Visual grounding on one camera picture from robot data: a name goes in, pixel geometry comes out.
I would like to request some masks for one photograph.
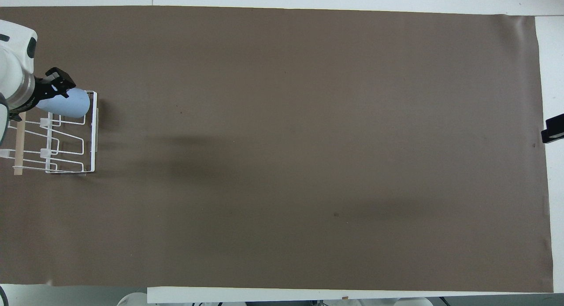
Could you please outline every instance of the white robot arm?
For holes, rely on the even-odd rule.
[[[33,75],[37,33],[27,27],[0,20],[0,144],[9,120],[56,95],[67,98],[76,87],[64,71],[53,67],[46,78]]]

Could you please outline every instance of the wooden stick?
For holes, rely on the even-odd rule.
[[[14,166],[24,165],[24,139],[26,138],[26,113],[20,113],[22,121],[18,122],[16,128],[16,156]],[[14,168],[14,175],[21,175],[22,168]]]

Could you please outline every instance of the black clamp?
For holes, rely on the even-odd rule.
[[[540,132],[542,143],[564,139],[564,114],[546,120],[546,130]]]
[[[36,87],[33,90],[33,96],[39,100],[51,99],[56,95],[68,98],[67,91],[76,87],[76,84],[63,70],[53,67],[49,69],[45,75],[46,78],[36,77]]]

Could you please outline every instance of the wire drying rack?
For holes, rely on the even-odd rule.
[[[21,175],[24,169],[52,174],[91,173],[95,170],[98,132],[97,92],[86,91],[86,93],[91,101],[90,110],[80,122],[66,121],[61,115],[53,113],[48,113],[46,118],[40,118],[39,121],[28,121],[26,115],[22,113],[20,114],[22,121],[15,127],[10,122],[8,128],[16,130],[15,148],[0,149],[0,157],[14,160],[14,175]],[[39,132],[26,129],[27,124],[38,126]],[[73,135],[71,129],[73,127],[89,127],[90,137]],[[45,140],[45,147],[39,150],[26,150],[24,148],[26,136],[40,137],[41,140]],[[63,149],[62,141],[78,145],[79,151]],[[90,162],[84,161],[86,156],[89,156]]]

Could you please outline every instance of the white wire rack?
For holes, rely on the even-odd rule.
[[[7,159],[14,159],[15,165],[14,169],[26,169],[26,170],[39,170],[45,171],[46,173],[90,173],[95,170],[96,152],[97,152],[97,131],[98,131],[98,108],[97,108],[97,92],[86,91],[91,99],[90,110],[82,118],[81,122],[71,122],[63,120],[61,115],[55,115],[53,113],[48,113],[46,118],[40,118],[39,122],[36,121],[21,121],[26,124],[36,124],[40,129],[45,130],[45,133],[39,133],[30,130],[23,130],[22,132],[28,133],[32,136],[40,136],[45,138],[46,147],[40,149],[39,151],[26,150],[23,148],[18,153],[18,144],[16,143],[15,149],[0,149],[0,157]],[[90,116],[91,123],[86,124],[87,117]],[[62,126],[65,124],[75,125],[75,126],[86,126],[90,127],[90,137],[88,139],[83,139],[81,137],[72,135],[63,131]],[[8,125],[8,128],[15,129],[18,128]],[[63,150],[61,140],[64,142],[78,143],[80,146],[80,151],[68,151]],[[72,157],[73,155],[85,155],[89,153],[90,164],[85,164],[85,162],[79,162],[78,160],[71,160],[67,158],[61,158],[63,155],[66,157]],[[35,164],[42,164],[41,167],[37,167]],[[66,165],[66,169],[59,169],[63,165]]]

